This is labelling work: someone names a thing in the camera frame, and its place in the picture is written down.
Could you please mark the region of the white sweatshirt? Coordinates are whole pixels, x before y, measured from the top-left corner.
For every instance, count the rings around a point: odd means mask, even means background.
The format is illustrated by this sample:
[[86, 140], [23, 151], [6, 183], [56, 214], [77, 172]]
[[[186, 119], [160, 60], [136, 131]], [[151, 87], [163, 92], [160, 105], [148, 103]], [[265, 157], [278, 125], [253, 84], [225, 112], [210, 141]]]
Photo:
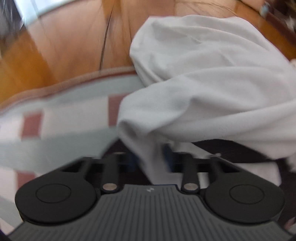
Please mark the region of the white sweatshirt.
[[129, 55], [144, 87], [126, 96], [117, 131], [153, 184], [180, 184], [162, 145], [197, 153], [222, 139], [295, 169], [295, 68], [239, 17], [150, 17]]

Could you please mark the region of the striped floor rug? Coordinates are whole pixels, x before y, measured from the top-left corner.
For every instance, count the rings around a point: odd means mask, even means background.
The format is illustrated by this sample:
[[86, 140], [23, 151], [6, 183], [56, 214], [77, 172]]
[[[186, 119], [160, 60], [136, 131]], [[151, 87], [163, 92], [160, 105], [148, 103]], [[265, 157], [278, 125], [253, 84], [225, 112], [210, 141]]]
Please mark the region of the striped floor rug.
[[132, 71], [93, 74], [35, 90], [1, 113], [1, 230], [21, 224], [16, 191], [79, 157], [100, 157], [117, 139], [121, 100], [143, 87]]

